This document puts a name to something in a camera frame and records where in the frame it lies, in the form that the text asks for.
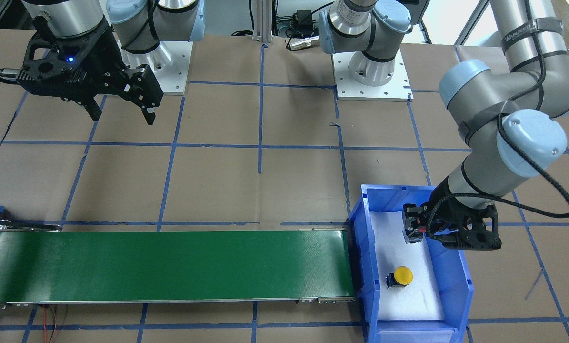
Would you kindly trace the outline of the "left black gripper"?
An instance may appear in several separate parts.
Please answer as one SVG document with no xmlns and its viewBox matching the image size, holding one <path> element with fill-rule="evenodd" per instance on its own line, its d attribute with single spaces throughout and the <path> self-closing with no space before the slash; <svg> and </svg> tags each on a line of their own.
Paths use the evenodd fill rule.
<svg viewBox="0 0 569 343">
<path fill-rule="evenodd" d="M 492 251 L 502 247 L 495 205 L 483 209 L 465 206 L 449 197 L 447 185 L 437 186 L 422 206 L 404 204 L 404 237 L 407 244 L 420 243 L 424 232 L 444 247 L 460 250 Z"/>
</svg>

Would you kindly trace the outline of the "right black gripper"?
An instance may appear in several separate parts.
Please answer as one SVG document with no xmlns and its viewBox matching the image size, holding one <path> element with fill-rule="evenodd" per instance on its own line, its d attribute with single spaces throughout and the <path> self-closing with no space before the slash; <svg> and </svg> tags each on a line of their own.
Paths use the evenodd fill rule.
<svg viewBox="0 0 569 343">
<path fill-rule="evenodd" d="M 58 38 L 43 16 L 32 20 L 36 33 L 28 42 L 22 67 L 0 68 L 0 82 L 18 84 L 32 95 L 54 96 L 84 107 L 93 121 L 103 111 L 98 94 L 118 95 L 141 108 L 152 125 L 164 92 L 150 66 L 126 68 L 106 18 L 89 32 Z"/>
</svg>

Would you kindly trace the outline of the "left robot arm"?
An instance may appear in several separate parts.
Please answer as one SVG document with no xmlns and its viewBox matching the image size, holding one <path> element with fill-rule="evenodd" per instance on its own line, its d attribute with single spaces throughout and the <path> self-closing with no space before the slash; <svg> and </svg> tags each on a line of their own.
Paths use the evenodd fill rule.
<svg viewBox="0 0 569 343">
<path fill-rule="evenodd" d="M 549 0 L 492 0 L 500 45 L 510 71 L 495 74 L 481 60 L 452 67 L 439 94 L 471 153 L 427 202 L 404 204 L 404 237 L 444 247 L 497 250 L 498 212 L 505 203 L 551 218 L 569 218 L 505 199 L 519 185 L 543 176 L 564 198 L 569 193 L 546 168 L 567 149 L 556 119 L 569 115 L 569 57 L 563 22 Z"/>
</svg>

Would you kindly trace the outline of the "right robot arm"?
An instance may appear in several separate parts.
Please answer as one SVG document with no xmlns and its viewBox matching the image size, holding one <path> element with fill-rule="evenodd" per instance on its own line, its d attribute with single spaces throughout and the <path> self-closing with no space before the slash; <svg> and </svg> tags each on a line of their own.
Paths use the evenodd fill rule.
<svg viewBox="0 0 569 343">
<path fill-rule="evenodd" d="M 191 50 L 204 37 L 202 0 L 25 0 L 36 33 L 20 69 L 0 81 L 32 95 L 83 106 L 93 121 L 97 95 L 141 109 L 147 124 L 164 95 L 183 95 Z"/>
</svg>

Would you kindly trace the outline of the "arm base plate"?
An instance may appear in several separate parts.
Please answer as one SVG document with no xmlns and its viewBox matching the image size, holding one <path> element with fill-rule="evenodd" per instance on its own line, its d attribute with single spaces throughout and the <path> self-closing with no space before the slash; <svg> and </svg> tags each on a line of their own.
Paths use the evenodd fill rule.
<svg viewBox="0 0 569 343">
<path fill-rule="evenodd" d="M 332 54 L 334 79 L 340 100 L 408 101 L 413 99 L 408 72 L 400 50 L 385 63 L 367 59 L 362 52 Z"/>
<path fill-rule="evenodd" d="M 124 63 L 130 67 L 149 65 L 165 95 L 184 95 L 193 46 L 193 42 L 161 41 L 155 50 L 145 54 L 120 50 Z"/>
</svg>

